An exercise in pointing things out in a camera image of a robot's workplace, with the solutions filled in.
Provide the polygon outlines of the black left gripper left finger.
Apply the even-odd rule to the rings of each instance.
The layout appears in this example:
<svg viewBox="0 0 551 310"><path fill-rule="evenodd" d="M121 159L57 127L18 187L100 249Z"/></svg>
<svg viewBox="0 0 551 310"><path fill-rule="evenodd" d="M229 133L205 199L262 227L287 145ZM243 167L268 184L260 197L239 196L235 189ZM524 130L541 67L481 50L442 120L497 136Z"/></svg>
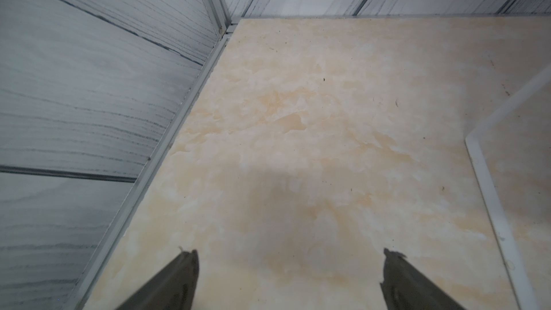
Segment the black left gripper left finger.
<svg viewBox="0 0 551 310"><path fill-rule="evenodd" d="M198 278L197 250L182 251L116 309L191 309Z"/></svg>

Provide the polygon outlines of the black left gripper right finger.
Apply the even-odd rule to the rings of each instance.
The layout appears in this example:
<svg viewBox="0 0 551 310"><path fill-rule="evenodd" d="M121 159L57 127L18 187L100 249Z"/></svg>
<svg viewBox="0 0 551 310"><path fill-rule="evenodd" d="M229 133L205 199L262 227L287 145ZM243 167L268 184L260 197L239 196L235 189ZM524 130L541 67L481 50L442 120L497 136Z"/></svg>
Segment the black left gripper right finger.
<svg viewBox="0 0 551 310"><path fill-rule="evenodd" d="M383 282L380 284L387 309L464 309L400 252L384 249Z"/></svg>

